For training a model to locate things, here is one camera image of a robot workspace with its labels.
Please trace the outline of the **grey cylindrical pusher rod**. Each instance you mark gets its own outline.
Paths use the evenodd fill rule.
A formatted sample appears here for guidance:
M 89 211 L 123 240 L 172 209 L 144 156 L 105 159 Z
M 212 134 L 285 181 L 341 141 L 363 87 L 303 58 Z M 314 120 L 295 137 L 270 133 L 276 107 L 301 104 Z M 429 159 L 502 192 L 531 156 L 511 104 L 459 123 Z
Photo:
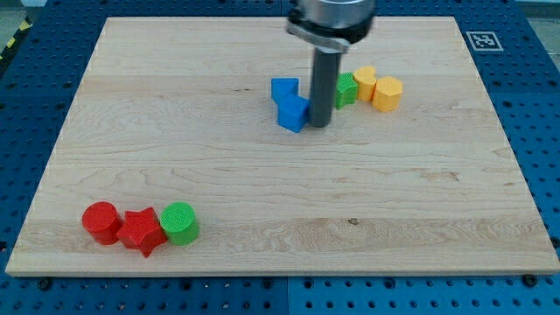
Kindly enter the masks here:
M 309 94 L 309 123 L 315 128 L 326 127 L 332 118 L 341 53 L 316 47 L 313 53 Z

